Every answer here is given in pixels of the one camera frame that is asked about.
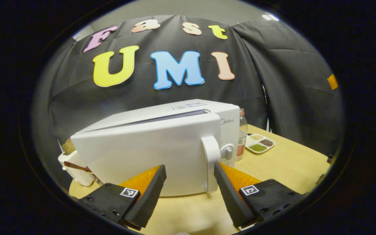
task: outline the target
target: wooden table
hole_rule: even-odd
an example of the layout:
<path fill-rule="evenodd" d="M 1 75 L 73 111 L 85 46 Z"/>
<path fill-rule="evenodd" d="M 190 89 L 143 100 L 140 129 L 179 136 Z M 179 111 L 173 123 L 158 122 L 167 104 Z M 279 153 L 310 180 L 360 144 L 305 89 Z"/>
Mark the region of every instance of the wooden table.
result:
<path fill-rule="evenodd" d="M 330 167 L 327 156 L 279 135 L 248 125 L 248 133 L 261 134 L 273 139 L 276 145 L 262 154 L 245 149 L 243 159 L 234 168 L 259 180 L 275 179 L 298 193 L 310 192 L 322 174 Z M 99 187 L 81 186 L 72 180 L 69 194 L 82 198 Z M 191 235 L 239 232 L 227 212 L 220 189 L 211 194 L 161 197 L 143 234 L 174 235 L 187 232 Z"/>

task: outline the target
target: seasoning tray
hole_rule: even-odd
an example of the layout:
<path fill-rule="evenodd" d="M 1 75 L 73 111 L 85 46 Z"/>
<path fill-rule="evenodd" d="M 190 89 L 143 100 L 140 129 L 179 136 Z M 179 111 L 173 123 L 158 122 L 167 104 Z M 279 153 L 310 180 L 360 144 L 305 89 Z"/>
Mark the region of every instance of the seasoning tray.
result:
<path fill-rule="evenodd" d="M 263 147 L 266 147 L 266 149 L 259 152 L 259 151 L 253 150 L 251 148 L 254 145 L 263 146 Z M 264 136 L 264 135 L 253 134 L 253 135 L 248 135 L 246 137 L 245 147 L 253 153 L 264 153 L 264 152 L 270 150 L 273 146 L 275 146 L 275 141 L 266 137 L 266 136 Z"/>

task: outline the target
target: microwave handle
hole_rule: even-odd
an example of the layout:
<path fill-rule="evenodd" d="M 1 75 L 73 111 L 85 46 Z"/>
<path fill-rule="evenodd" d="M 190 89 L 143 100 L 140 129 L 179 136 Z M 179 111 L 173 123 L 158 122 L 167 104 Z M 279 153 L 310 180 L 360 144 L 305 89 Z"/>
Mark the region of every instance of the microwave handle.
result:
<path fill-rule="evenodd" d="M 221 159 L 220 147 L 213 136 L 201 138 L 207 160 L 207 185 L 206 192 L 211 193 L 217 190 L 217 180 L 214 177 L 214 164 Z"/>

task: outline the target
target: green powder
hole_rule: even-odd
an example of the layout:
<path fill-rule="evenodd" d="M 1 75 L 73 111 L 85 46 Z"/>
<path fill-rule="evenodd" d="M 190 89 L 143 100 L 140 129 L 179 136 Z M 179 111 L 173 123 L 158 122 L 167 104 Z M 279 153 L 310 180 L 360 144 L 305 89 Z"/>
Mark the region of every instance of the green powder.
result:
<path fill-rule="evenodd" d="M 267 149 L 267 147 L 259 145 L 259 144 L 252 145 L 249 148 L 257 152 L 262 152 L 263 150 Z"/>

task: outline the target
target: glass bottle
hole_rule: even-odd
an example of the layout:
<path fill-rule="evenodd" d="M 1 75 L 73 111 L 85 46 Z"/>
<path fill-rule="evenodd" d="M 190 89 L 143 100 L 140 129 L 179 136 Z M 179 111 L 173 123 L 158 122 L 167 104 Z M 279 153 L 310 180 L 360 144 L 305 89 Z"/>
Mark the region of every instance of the glass bottle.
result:
<path fill-rule="evenodd" d="M 236 162 L 243 159 L 244 146 L 246 143 L 247 122 L 244 117 L 244 109 L 240 108 L 239 145 L 237 146 Z"/>

